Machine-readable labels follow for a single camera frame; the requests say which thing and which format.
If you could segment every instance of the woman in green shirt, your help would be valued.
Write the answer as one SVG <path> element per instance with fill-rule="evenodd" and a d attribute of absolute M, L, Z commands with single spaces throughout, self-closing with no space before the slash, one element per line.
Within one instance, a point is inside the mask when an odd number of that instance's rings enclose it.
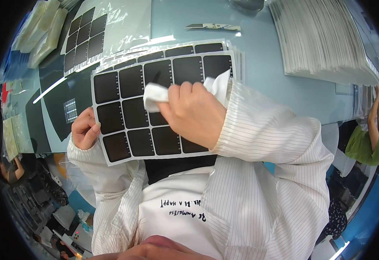
<path fill-rule="evenodd" d="M 379 165 L 379 86 L 376 94 L 367 118 L 368 131 L 363 131 L 355 120 L 346 122 L 340 126 L 338 142 L 338 148 L 347 157 L 369 166 Z"/>

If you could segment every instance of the lips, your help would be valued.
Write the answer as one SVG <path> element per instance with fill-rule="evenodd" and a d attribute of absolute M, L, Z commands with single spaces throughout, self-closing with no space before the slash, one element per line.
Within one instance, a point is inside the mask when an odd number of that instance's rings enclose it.
<path fill-rule="evenodd" d="M 176 242 L 164 236 L 158 236 L 158 235 L 150 236 L 146 238 L 141 244 L 152 244 L 158 247 L 167 247 L 167 248 L 181 251 L 181 248 L 179 248 Z"/>

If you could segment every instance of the plastic bag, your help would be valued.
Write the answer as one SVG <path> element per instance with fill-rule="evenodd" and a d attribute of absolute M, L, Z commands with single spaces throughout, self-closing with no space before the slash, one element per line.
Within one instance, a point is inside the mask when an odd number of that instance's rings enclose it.
<path fill-rule="evenodd" d="M 31 51 L 29 55 L 28 68 L 36 68 L 40 62 L 46 58 L 54 49 L 57 48 L 58 39 L 61 34 L 62 26 L 64 25 L 65 18 L 68 11 L 59 8 L 52 20 L 49 31 L 42 36 L 39 44 Z"/>
<path fill-rule="evenodd" d="M 48 0 L 46 4 L 45 12 L 39 21 L 35 24 L 35 27 L 29 32 L 25 44 L 20 47 L 21 53 L 30 53 L 31 50 L 38 44 L 40 39 L 49 30 L 52 20 L 57 13 L 60 2 L 58 0 Z"/>
<path fill-rule="evenodd" d="M 13 41 L 12 48 L 11 48 L 12 51 L 20 50 L 24 46 L 24 44 L 26 44 L 31 31 L 33 30 L 33 28 L 36 26 L 36 24 L 39 22 L 39 20 L 45 13 L 46 6 L 47 6 L 47 1 L 45 0 L 40 0 L 36 2 L 31 13 L 29 14 L 28 18 L 26 19 L 25 23 L 20 29 L 15 40 Z"/>

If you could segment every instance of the striped sleeve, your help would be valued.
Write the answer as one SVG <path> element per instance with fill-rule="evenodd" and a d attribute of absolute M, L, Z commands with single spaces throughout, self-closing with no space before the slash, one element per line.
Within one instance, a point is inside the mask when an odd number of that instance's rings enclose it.
<path fill-rule="evenodd" d="M 108 167 L 99 140 L 92 148 L 84 151 L 77 148 L 70 138 L 67 155 L 68 159 L 90 179 L 95 192 L 97 208 L 94 213 L 92 253 L 100 255 L 113 252 L 119 241 L 116 241 L 117 236 L 112 231 L 110 223 L 117 213 L 124 193 L 130 186 L 131 164 L 136 162 Z"/>
<path fill-rule="evenodd" d="M 269 239 L 256 245 L 263 249 L 260 258 L 309 257 L 328 222 L 325 173 L 334 159 L 322 144 L 320 122 L 297 117 L 288 107 L 234 81 L 224 126 L 213 152 L 276 164 L 275 177 L 256 178 L 264 193 L 258 200 L 266 198 L 265 205 L 277 209 L 276 221 L 266 227 L 271 233 Z M 267 191 L 268 187 L 276 192 Z"/>
<path fill-rule="evenodd" d="M 131 183 L 126 164 L 107 166 L 99 140 L 92 148 L 84 151 L 77 148 L 71 138 L 67 147 L 67 155 L 68 159 L 90 179 L 96 196 L 99 193 L 123 191 Z"/>

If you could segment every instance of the blue wall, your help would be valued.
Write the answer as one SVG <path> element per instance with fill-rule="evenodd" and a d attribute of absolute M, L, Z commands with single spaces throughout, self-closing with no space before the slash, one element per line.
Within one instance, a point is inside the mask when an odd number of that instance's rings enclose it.
<path fill-rule="evenodd" d="M 378 224 L 379 174 L 363 205 L 341 235 L 343 239 L 339 238 L 334 241 L 338 248 L 343 247 L 345 242 L 350 241 L 349 245 L 342 253 L 345 260 L 352 259 L 362 250 L 376 230 Z"/>
<path fill-rule="evenodd" d="M 83 210 L 84 212 L 89 212 L 91 214 L 94 214 L 95 212 L 95 208 L 92 205 L 89 205 L 88 202 L 83 199 L 83 197 L 78 193 L 77 190 L 74 190 L 68 197 L 68 204 L 77 214 L 79 209 Z"/>

